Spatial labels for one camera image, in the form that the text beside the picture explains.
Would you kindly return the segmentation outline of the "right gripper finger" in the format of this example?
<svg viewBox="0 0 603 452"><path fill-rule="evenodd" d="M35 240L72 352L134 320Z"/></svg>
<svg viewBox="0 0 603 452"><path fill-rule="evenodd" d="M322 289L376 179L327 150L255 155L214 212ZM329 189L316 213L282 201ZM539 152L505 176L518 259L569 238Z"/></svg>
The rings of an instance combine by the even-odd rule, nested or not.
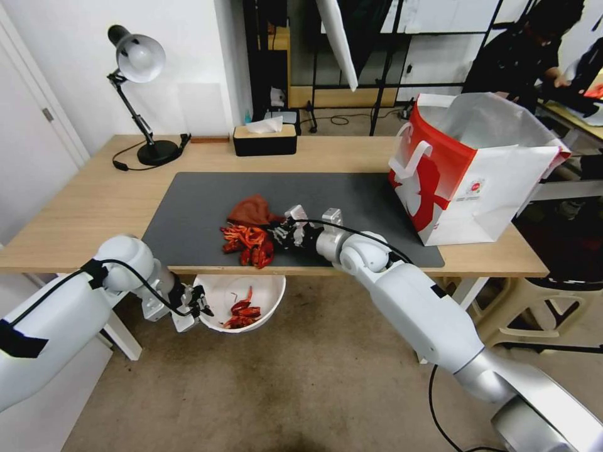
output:
<svg viewBox="0 0 603 452"><path fill-rule="evenodd" d="M300 229L268 229L272 240L283 249L302 247L302 231Z"/></svg>
<svg viewBox="0 0 603 452"><path fill-rule="evenodd" d="M271 234L293 234L301 226L302 223L291 216L273 215L269 220L267 231Z"/></svg>

